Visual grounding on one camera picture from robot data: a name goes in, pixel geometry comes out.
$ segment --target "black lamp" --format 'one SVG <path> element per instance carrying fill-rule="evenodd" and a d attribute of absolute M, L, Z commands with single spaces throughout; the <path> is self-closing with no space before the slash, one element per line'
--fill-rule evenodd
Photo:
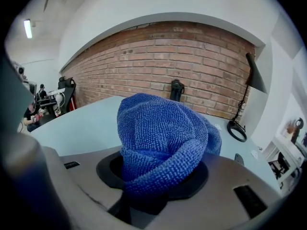
<path fill-rule="evenodd" d="M 257 69 L 256 63 L 253 59 L 253 56 L 250 53 L 246 54 L 246 58 L 248 60 L 248 64 L 250 67 L 250 73 L 249 73 L 249 77 L 246 81 L 246 89 L 243 95 L 242 100 L 239 102 L 238 105 L 238 111 L 236 112 L 236 115 L 228 122 L 227 124 L 227 130 L 228 132 L 231 134 L 232 137 L 234 137 L 235 139 L 241 141 L 241 142 L 245 142 L 247 140 L 247 136 L 245 134 L 245 126 L 242 127 L 237 121 L 236 118 L 239 116 L 239 113 L 242 109 L 242 105 L 245 102 L 245 97 L 246 97 L 246 93 L 248 91 L 248 87 L 252 87 L 254 89 L 257 89 L 261 92 L 267 93 L 262 77 Z M 237 132 L 239 132 L 243 138 L 237 137 L 233 132 L 233 130 L 236 130 Z"/>

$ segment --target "blue towel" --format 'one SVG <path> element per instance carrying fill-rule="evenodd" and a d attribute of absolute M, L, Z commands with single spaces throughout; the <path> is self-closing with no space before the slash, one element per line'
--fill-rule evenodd
<path fill-rule="evenodd" d="M 122 100 L 117 116 L 122 179 L 131 198 L 165 194 L 199 164 L 220 154 L 219 131 L 182 103 L 139 93 Z"/>

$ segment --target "lamp shade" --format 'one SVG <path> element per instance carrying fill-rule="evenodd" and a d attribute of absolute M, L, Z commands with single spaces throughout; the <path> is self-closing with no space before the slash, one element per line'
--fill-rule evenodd
<path fill-rule="evenodd" d="M 267 94 L 263 79 L 258 71 L 253 56 L 250 53 L 247 53 L 246 59 L 248 60 L 248 64 L 250 66 L 250 73 L 246 81 L 246 85 Z"/>

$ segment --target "white ceiling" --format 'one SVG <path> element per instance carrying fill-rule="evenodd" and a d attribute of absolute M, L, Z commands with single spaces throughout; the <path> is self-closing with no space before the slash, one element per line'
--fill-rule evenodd
<path fill-rule="evenodd" d="M 85 0 L 31 0 L 16 17 L 7 36 L 7 44 L 33 45 L 39 40 L 59 40 L 66 25 Z M 32 39 L 27 39 L 23 21 L 31 20 Z"/>

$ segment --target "black water bottle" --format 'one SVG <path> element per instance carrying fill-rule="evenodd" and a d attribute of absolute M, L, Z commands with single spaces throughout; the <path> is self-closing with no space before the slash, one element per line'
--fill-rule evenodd
<path fill-rule="evenodd" d="M 171 95 L 169 99 L 180 102 L 181 95 L 184 93 L 184 84 L 178 79 L 175 79 L 172 81 L 171 87 Z"/>

